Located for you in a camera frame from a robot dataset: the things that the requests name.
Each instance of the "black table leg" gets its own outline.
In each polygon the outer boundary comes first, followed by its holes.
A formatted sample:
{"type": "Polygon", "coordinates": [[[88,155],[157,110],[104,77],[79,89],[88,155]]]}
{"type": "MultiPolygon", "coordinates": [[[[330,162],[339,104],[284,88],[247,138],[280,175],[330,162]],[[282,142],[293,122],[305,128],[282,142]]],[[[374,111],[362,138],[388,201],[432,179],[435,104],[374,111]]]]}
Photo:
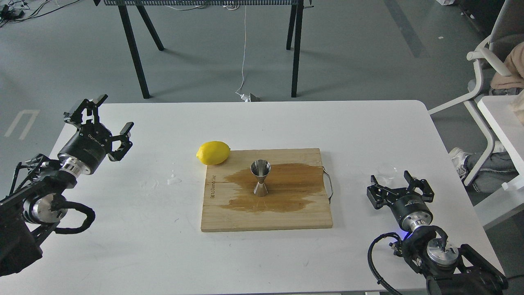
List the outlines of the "black table leg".
{"type": "Polygon", "coordinates": [[[291,15],[289,16],[288,41],[286,43],[286,50],[291,49],[291,41],[293,40],[294,23],[297,19],[297,6],[291,6],[291,15]]]}
{"type": "Polygon", "coordinates": [[[302,37],[302,14],[304,0],[299,0],[297,5],[297,23],[295,28],[295,46],[293,53],[293,80],[291,82],[291,97],[297,97],[298,62],[300,58],[300,38],[302,37]]]}
{"type": "Polygon", "coordinates": [[[140,16],[142,16],[144,23],[146,23],[146,27],[149,30],[149,32],[151,33],[151,37],[153,37],[153,40],[155,41],[155,44],[158,47],[158,50],[160,51],[164,50],[162,42],[160,41],[160,38],[158,38],[157,31],[155,30],[155,27],[153,26],[153,23],[151,22],[149,15],[147,15],[146,8],[140,5],[137,5],[136,8],[138,9],[140,16]]]}
{"type": "Polygon", "coordinates": [[[136,76],[138,77],[138,83],[142,90],[142,96],[144,99],[148,99],[151,96],[147,89],[146,77],[144,76],[144,70],[142,68],[142,63],[140,62],[138,49],[136,48],[135,36],[133,35],[133,29],[131,28],[131,22],[129,21],[127,7],[125,5],[119,5],[118,10],[120,11],[122,25],[124,25],[124,31],[126,32],[127,44],[129,45],[129,51],[131,51],[131,57],[133,58],[133,64],[135,65],[136,76]]]}

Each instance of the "white table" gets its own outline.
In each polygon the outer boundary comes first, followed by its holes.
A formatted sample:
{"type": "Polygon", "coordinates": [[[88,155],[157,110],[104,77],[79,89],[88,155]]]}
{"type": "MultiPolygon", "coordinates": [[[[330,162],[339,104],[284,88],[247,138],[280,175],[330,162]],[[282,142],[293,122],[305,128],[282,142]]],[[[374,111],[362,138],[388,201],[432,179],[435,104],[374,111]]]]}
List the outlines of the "white table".
{"type": "MultiPolygon", "coordinates": [[[[433,224],[502,270],[419,101],[104,104],[100,118],[115,133],[127,121],[135,126],[134,145],[120,163],[105,160],[64,194],[94,208],[95,222],[82,234],[51,235],[42,259],[0,278],[2,293],[383,290],[369,271],[367,249],[378,235],[401,231],[389,208],[374,210],[366,196],[381,163],[426,178],[435,192],[433,224]],[[210,140],[233,150],[320,148],[335,191],[333,228],[201,232],[206,167],[195,153],[210,140]],[[172,175],[181,182],[168,185],[172,175]]],[[[52,156],[72,132],[64,128],[52,156]]],[[[402,173],[392,186],[406,186],[402,173]]],[[[61,226],[82,218],[68,213],[61,226]]],[[[374,261],[392,286],[425,289],[424,277],[387,242],[375,247],[374,261]]]]}
{"type": "Polygon", "coordinates": [[[485,229],[491,228],[524,209],[524,126],[509,104],[517,96],[484,96],[478,109],[508,151],[519,175],[475,205],[485,229]]]}

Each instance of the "wooden cutting board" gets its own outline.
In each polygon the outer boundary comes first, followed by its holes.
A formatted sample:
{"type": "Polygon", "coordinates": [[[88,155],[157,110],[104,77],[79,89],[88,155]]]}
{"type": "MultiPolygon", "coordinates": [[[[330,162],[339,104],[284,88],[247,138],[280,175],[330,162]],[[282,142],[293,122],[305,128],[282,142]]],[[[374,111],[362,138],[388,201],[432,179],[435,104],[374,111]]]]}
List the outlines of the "wooden cutting board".
{"type": "Polygon", "coordinates": [[[210,165],[205,177],[202,231],[331,228],[319,149],[231,151],[225,162],[210,165]],[[257,197],[253,161],[271,164],[257,197]]]}

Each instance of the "floor marking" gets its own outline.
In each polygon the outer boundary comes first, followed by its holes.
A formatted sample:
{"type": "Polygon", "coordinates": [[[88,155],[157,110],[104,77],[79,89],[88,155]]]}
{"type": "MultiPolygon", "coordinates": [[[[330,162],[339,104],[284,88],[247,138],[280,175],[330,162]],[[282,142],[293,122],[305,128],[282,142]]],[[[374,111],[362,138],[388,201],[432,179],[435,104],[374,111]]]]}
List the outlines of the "floor marking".
{"type": "Polygon", "coordinates": [[[408,44],[408,47],[411,50],[413,56],[416,58],[429,57],[428,51],[409,23],[408,17],[404,14],[402,8],[400,8],[400,5],[398,5],[397,0],[384,0],[384,4],[386,4],[391,17],[397,24],[397,27],[400,29],[400,32],[408,44]]]}
{"type": "Polygon", "coordinates": [[[27,133],[29,133],[29,129],[31,129],[33,123],[36,120],[36,117],[38,116],[38,113],[40,110],[21,110],[18,112],[18,114],[15,117],[15,120],[11,123],[11,126],[9,126],[9,129],[5,132],[4,136],[9,137],[11,136],[11,133],[15,129],[16,125],[18,125],[18,122],[20,122],[20,119],[24,114],[31,114],[31,118],[29,118],[29,121],[27,121],[27,125],[20,134],[20,137],[18,139],[24,140],[26,138],[27,133]]]}

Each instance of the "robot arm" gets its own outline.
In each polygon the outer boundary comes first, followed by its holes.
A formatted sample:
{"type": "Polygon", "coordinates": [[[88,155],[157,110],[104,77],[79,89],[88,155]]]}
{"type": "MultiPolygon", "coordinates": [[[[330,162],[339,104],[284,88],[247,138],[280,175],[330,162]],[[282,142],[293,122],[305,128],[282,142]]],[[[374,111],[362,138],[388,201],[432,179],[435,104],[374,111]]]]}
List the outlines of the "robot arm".
{"type": "Polygon", "coordinates": [[[78,234],[95,220],[93,209],[67,201],[62,193],[75,187],[81,174],[93,174],[106,155],[111,161],[119,161],[132,145],[129,141],[132,122],[127,123],[117,136],[112,136],[100,123],[98,107],[106,98],[107,95],[91,101],[84,99],[77,108],[64,113],[64,121],[74,125],[77,131],[60,150],[58,160],[38,154],[16,166],[9,195],[0,201],[0,276],[20,272],[40,259],[40,245],[53,231],[78,234]],[[90,118],[82,123],[84,111],[90,118]],[[121,145],[112,151],[114,141],[121,141],[121,145]],[[18,174],[24,168],[29,170],[27,176],[15,189],[18,174]],[[58,227],[68,209],[86,215],[80,227],[58,227]],[[30,231],[26,223],[39,226],[30,231]]]}
{"type": "Polygon", "coordinates": [[[408,232],[404,240],[396,233],[388,233],[370,245],[369,267],[378,282],[393,294],[400,294],[378,274],[371,257],[379,240],[393,237],[397,240],[390,244],[394,255],[403,257],[413,271],[424,275],[429,295],[502,295],[508,281],[500,271],[470,245],[457,248],[448,242],[442,228],[430,225],[433,215],[425,202],[432,202],[434,193],[428,182],[411,177],[408,171],[404,172],[404,178],[408,187],[391,189],[379,185],[372,175],[372,185],[367,188],[374,208],[388,206],[400,228],[408,232]],[[472,266],[465,266],[464,259],[472,266]]]}

